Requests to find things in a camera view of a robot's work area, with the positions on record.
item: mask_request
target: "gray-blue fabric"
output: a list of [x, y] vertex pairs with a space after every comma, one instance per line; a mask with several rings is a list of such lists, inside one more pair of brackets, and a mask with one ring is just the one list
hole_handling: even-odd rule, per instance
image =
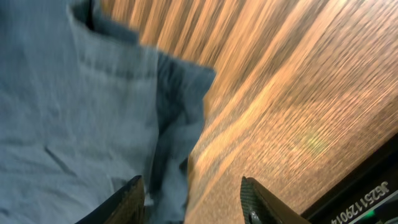
[[75, 223], [135, 175], [182, 221], [214, 71], [70, 3], [0, 1], [0, 223]]

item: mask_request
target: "printed serial number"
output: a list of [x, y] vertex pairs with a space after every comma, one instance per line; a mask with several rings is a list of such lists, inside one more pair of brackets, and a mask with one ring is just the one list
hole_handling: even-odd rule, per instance
[[349, 206], [345, 211], [342, 211], [339, 215], [336, 216], [336, 219], [332, 219], [331, 224], [343, 224], [351, 221], [351, 219], [353, 219], [358, 213], [362, 212], [364, 208], [367, 208], [368, 206], [379, 200], [381, 197], [385, 196], [385, 194], [389, 192], [387, 185], [388, 183], [386, 181], [381, 183], [381, 185], [371, 190], [359, 201]]

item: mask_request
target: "orange wood surface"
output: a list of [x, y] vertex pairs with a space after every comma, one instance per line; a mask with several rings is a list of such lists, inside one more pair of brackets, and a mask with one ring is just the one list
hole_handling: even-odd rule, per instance
[[302, 213], [398, 132], [398, 1], [103, 6], [142, 44], [217, 71], [186, 223], [242, 223], [243, 175]]

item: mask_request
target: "wood grain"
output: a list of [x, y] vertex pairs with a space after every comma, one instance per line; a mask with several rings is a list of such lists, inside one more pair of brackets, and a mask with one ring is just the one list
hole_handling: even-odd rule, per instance
[[242, 175], [301, 213], [398, 132], [398, 1], [104, 0], [214, 67], [187, 223], [242, 223]]

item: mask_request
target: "cloth fold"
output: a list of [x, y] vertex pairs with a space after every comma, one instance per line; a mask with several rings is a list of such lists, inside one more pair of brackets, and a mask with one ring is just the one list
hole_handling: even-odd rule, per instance
[[214, 71], [67, 5], [0, 2], [0, 223], [75, 223], [136, 175], [147, 222], [182, 222]]

